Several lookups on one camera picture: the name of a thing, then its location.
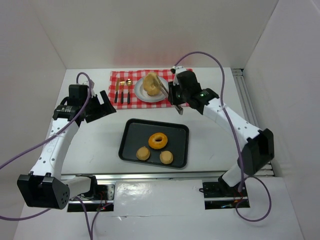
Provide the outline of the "metal tongs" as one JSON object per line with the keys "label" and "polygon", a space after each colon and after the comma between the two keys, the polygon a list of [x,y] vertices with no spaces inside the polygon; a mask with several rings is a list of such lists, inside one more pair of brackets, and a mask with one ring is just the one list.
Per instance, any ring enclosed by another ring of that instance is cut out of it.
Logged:
{"label": "metal tongs", "polygon": [[[160,89],[160,91],[164,94],[164,96],[166,97],[166,98],[168,98],[169,97],[169,91],[167,90],[167,88],[163,85],[163,83],[161,82],[161,80],[159,79],[159,77],[156,75],[155,77],[154,77],[154,80],[153,80],[153,83],[154,83],[154,85],[158,88],[158,89]],[[183,108],[180,106],[180,105],[172,105],[176,110],[177,110],[177,112],[180,114],[180,115],[182,115],[183,114]]]}

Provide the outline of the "plain beige bagel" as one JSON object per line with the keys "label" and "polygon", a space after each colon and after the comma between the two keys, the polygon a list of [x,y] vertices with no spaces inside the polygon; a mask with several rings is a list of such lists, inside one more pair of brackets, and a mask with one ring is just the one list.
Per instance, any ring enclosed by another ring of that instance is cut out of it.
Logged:
{"label": "plain beige bagel", "polygon": [[155,96],[161,92],[158,75],[155,72],[148,73],[144,77],[142,85],[149,96]]}

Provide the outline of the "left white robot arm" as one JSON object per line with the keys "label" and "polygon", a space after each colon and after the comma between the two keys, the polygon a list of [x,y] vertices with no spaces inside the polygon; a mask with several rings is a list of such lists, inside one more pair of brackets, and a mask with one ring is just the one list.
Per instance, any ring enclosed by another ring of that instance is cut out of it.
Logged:
{"label": "left white robot arm", "polygon": [[17,186],[29,207],[64,209],[69,200],[85,195],[94,198],[99,187],[95,176],[77,174],[65,182],[61,180],[62,167],[71,141],[83,121],[93,122],[116,112],[107,93],[88,96],[87,85],[71,84],[68,96],[56,107],[49,142],[44,144],[39,159],[28,174],[21,174]]}

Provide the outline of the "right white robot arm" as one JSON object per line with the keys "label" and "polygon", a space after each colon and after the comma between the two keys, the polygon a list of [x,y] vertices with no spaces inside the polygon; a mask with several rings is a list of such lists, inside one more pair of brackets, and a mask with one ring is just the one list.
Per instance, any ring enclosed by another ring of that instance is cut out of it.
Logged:
{"label": "right white robot arm", "polygon": [[187,103],[235,138],[240,157],[219,182],[225,188],[241,187],[246,177],[255,175],[275,157],[274,134],[268,128],[261,130],[250,124],[222,103],[212,89],[201,88],[193,71],[178,67],[171,72],[174,79],[168,83],[168,101],[179,114],[183,113],[180,105]]}

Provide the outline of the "red checkered cloth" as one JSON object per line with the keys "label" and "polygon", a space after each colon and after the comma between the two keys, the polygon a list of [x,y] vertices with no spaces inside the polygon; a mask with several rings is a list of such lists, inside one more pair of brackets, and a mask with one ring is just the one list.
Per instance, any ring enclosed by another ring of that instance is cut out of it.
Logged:
{"label": "red checkered cloth", "polygon": [[[160,78],[162,83],[167,86],[168,82],[173,81],[174,75],[171,73],[169,69],[143,69],[143,70],[119,70],[119,71],[111,71],[110,72],[110,78],[109,78],[109,87],[108,87],[108,97],[117,110],[124,110],[124,109],[155,109],[155,108],[170,108],[171,104],[167,99],[154,102],[154,103],[148,103],[139,100],[135,93],[134,93],[134,86],[137,83],[137,81],[145,77],[148,73],[154,72],[157,74],[157,76]],[[118,89],[118,98],[117,103],[115,103],[115,93],[116,93],[116,82],[119,78],[119,89]],[[121,78],[123,78],[125,81],[127,79],[132,80],[132,85],[130,87],[130,104],[127,104],[127,96],[128,96],[128,88],[126,84],[124,85],[124,100],[123,104],[121,104],[121,86],[120,81]]]}

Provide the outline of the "black baking tray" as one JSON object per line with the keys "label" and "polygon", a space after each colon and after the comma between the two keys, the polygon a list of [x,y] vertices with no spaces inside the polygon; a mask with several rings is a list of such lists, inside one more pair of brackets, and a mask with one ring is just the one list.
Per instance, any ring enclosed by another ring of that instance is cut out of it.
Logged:
{"label": "black baking tray", "polygon": [[182,169],[188,160],[189,133],[183,124],[131,118],[125,124],[118,156],[126,162]]}

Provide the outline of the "white paper plate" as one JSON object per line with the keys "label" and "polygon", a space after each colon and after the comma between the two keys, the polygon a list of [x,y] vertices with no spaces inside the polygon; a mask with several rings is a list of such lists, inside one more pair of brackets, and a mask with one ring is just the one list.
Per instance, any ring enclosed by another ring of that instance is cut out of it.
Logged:
{"label": "white paper plate", "polygon": [[136,84],[134,85],[134,94],[136,95],[136,97],[146,103],[157,103],[160,102],[162,100],[165,100],[167,97],[160,92],[157,95],[154,96],[150,96],[147,94],[147,92],[144,90],[143,87],[143,80],[145,77],[141,77]]}

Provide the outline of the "small round bun left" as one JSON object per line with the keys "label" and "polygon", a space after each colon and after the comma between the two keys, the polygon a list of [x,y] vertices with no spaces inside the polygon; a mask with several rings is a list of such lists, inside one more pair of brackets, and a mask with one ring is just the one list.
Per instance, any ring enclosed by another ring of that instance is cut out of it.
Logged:
{"label": "small round bun left", "polygon": [[136,157],[140,160],[140,161],[146,161],[149,159],[151,153],[150,150],[143,146],[141,148],[139,148],[136,152]]}

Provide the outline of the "small round bun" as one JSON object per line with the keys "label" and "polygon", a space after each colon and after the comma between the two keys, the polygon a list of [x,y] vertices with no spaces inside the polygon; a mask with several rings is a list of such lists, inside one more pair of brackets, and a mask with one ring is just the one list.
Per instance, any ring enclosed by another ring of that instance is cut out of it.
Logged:
{"label": "small round bun", "polygon": [[140,160],[140,161],[146,161],[149,159],[151,153],[150,150],[143,146],[141,148],[139,148],[136,152],[136,157]]}
{"label": "small round bun", "polygon": [[160,153],[159,158],[160,158],[160,161],[165,165],[171,164],[173,162],[173,160],[174,160],[173,154],[168,150],[162,151]]}

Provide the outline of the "small round bun right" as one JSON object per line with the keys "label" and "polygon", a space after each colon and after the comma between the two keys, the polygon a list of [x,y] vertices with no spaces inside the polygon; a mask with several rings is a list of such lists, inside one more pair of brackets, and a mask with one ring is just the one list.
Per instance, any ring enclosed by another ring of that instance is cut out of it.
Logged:
{"label": "small round bun right", "polygon": [[162,151],[160,153],[159,158],[160,158],[160,161],[165,165],[171,164],[173,162],[173,160],[174,160],[173,154],[168,150]]}

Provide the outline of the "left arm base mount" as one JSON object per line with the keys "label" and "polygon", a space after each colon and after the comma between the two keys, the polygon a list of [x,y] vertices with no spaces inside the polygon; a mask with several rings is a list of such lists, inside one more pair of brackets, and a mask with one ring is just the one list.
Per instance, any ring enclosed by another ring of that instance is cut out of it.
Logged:
{"label": "left arm base mount", "polygon": [[94,175],[78,174],[65,180],[69,187],[68,212],[112,212],[114,210],[115,185],[99,184]]}

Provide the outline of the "aluminium rail front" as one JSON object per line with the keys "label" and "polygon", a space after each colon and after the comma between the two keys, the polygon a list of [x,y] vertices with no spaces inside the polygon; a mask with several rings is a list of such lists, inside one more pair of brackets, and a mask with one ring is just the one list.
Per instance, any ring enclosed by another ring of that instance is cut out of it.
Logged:
{"label": "aluminium rail front", "polygon": [[164,180],[164,179],[205,179],[219,178],[223,171],[188,171],[188,172],[158,172],[158,173],[117,173],[95,174],[97,180]]}

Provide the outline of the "aluminium rail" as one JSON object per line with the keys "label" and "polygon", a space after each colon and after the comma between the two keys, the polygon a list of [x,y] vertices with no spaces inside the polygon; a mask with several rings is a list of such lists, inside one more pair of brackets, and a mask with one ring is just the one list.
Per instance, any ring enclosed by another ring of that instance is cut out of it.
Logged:
{"label": "aluminium rail", "polygon": [[164,180],[164,179],[205,179],[219,178],[223,171],[188,171],[188,172],[158,172],[158,173],[117,173],[95,174],[97,180]]}
{"label": "aluminium rail", "polygon": [[[231,72],[239,95],[244,118],[252,125],[259,127],[252,100],[245,82],[243,70],[240,68],[232,68]],[[275,173],[273,171],[272,163],[268,162],[255,175],[257,177],[274,177]]]}

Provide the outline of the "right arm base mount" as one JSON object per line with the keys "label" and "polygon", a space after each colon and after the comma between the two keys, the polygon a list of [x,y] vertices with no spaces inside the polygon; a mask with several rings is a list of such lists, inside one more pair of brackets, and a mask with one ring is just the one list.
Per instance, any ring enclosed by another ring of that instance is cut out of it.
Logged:
{"label": "right arm base mount", "polygon": [[235,186],[226,184],[222,177],[217,181],[207,181],[202,183],[199,192],[204,197],[204,207],[206,210],[222,210],[239,208],[249,208],[250,202],[246,185],[243,184],[241,191],[239,190],[240,183]]}

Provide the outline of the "aluminium rail right side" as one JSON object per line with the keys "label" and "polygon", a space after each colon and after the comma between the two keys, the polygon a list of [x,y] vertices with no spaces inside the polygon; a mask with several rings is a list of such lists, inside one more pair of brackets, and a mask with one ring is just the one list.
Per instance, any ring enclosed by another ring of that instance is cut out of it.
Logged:
{"label": "aluminium rail right side", "polygon": [[[245,82],[243,70],[240,68],[232,68],[231,72],[239,95],[244,118],[252,125],[259,127],[252,100]],[[257,177],[274,177],[275,173],[273,171],[272,163],[268,162],[255,175]]]}

